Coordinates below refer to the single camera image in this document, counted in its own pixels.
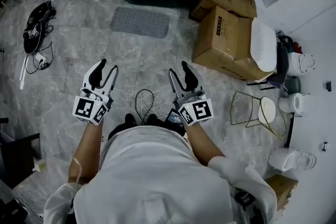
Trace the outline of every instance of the bath mat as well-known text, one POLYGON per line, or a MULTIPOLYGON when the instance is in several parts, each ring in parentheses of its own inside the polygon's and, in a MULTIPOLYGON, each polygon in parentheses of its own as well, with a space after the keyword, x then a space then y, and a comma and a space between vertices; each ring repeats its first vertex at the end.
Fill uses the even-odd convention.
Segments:
POLYGON ((118 7, 112 18, 111 28, 116 32, 165 38, 169 28, 169 17, 146 9, 118 7))

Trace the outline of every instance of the tiled floor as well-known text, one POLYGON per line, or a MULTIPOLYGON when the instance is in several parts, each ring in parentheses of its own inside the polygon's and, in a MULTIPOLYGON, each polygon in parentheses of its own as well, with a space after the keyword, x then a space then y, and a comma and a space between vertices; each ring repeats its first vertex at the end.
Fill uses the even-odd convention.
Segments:
MULTIPOLYGON (((19 76, 25 57, 23 30, 30 12, 43 1, 47 0, 29 0, 17 5, 0 19, 0 46, 6 49, 0 76, 0 116, 9 117, 6 132, 15 138, 40 133, 43 157, 48 162, 43 173, 33 174, 14 189, 14 194, 35 212, 41 212, 47 197, 67 180, 70 160, 85 128, 71 115, 81 80, 62 77, 81 79, 93 63, 106 58, 109 66, 119 66, 117 89, 134 95, 147 88, 163 102, 171 103, 174 94, 168 69, 174 68, 182 76, 181 61, 191 63, 198 28, 196 22, 188 19, 187 10, 141 7, 169 15, 170 27, 165 39, 113 33, 109 23, 115 8, 134 5, 124 0, 51 0, 57 10, 56 19, 50 21, 54 31, 45 38, 42 47, 52 41, 54 61, 44 71, 27 74, 24 89, 20 90, 19 76)), ((45 50, 43 54, 50 61, 51 52, 45 50)), ((260 126, 248 129, 243 125, 231 126, 230 101, 236 90, 258 97, 267 95, 277 101, 278 91, 261 92, 258 86, 248 87, 246 82, 193 66, 204 79, 215 112, 215 118, 203 124, 204 129, 228 157, 250 162, 264 176, 270 152, 283 146, 285 140, 260 126)), ((31 61, 28 68, 32 70, 31 61)), ((135 115, 133 97, 117 89, 113 91, 112 109, 104 118, 104 140, 122 123, 126 113, 135 115)), ((166 105, 162 111, 168 113, 169 109, 166 105)))

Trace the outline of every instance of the forearm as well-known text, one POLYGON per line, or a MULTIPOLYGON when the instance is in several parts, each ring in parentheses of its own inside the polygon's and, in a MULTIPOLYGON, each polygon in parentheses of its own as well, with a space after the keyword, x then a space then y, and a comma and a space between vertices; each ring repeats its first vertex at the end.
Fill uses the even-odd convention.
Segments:
POLYGON ((193 126, 187 126, 185 124, 185 130, 188 135, 188 140, 193 149, 194 155, 199 162, 205 166, 208 162, 216 156, 225 157, 221 150, 211 141, 211 139, 204 132, 203 128, 197 124, 193 126))
MULTIPOLYGON (((81 184, 88 183, 98 172, 102 126, 103 122, 98 126, 87 124, 76 149, 74 158, 78 160, 82 167, 79 179, 81 184)), ((79 165, 72 159, 68 182, 76 182, 78 174, 79 165)))

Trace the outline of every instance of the black backpack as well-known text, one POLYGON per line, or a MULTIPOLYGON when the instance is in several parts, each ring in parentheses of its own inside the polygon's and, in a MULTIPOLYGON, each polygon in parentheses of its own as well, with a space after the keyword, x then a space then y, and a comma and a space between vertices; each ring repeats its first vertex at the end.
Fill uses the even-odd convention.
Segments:
POLYGON ((24 48, 27 54, 32 54, 41 44, 46 34, 48 22, 56 15, 56 10, 47 1, 36 7, 30 14, 27 27, 23 33, 24 48))

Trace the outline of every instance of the brown box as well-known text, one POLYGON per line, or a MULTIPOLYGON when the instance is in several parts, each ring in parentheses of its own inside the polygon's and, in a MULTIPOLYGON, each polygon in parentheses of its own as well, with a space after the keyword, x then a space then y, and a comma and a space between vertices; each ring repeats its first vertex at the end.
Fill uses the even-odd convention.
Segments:
POLYGON ((265 180, 277 195, 277 208, 282 209, 288 203, 291 191, 296 188, 298 181, 281 175, 275 175, 265 180))
POLYGON ((251 18, 257 17, 256 3, 254 0, 200 0, 191 9, 190 18, 201 21, 215 7, 221 7, 237 17, 251 18))
POLYGON ((259 80, 271 72, 259 69, 250 54, 252 19, 215 7, 200 23, 193 62, 234 78, 259 80))

